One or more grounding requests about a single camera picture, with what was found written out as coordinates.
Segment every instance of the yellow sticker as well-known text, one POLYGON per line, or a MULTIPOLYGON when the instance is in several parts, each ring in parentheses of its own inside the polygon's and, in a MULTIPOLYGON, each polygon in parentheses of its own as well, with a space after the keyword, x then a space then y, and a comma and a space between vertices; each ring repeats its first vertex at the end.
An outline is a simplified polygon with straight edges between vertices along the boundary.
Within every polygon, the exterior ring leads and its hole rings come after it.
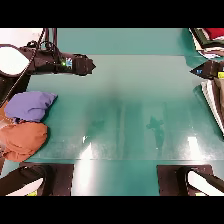
POLYGON ((223 79, 224 78, 224 72, 218 72, 218 77, 220 79, 223 79))
POLYGON ((202 193, 202 192, 198 192, 198 193, 195 193, 195 194, 196 194, 196 196, 205 196, 205 194, 202 193))
POLYGON ((27 196, 37 196, 37 191, 31 192, 27 196))

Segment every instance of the blue cloth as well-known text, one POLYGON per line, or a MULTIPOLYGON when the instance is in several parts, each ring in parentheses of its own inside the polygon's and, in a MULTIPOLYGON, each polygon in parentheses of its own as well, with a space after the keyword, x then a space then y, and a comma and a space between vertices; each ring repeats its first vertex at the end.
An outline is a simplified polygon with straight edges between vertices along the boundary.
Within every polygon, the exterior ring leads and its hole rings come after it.
POLYGON ((15 94, 5 107, 5 115, 15 121, 40 122, 46 110, 57 97, 46 92, 24 92, 15 94))

